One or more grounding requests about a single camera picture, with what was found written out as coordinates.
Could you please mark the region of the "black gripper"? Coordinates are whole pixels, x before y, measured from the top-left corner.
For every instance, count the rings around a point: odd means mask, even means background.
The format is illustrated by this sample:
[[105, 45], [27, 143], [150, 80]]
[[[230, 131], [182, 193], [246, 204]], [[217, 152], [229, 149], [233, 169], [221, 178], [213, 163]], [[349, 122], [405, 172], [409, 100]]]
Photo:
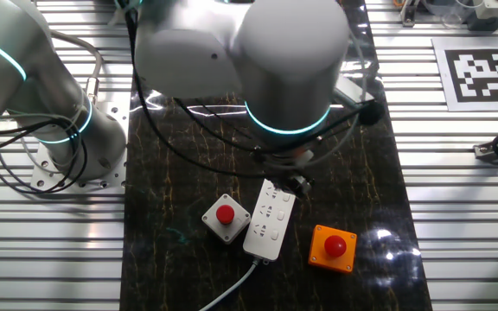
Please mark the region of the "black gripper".
[[290, 169], [276, 176], [274, 184], [287, 193], [301, 197], [313, 188], [314, 180], [300, 169]]

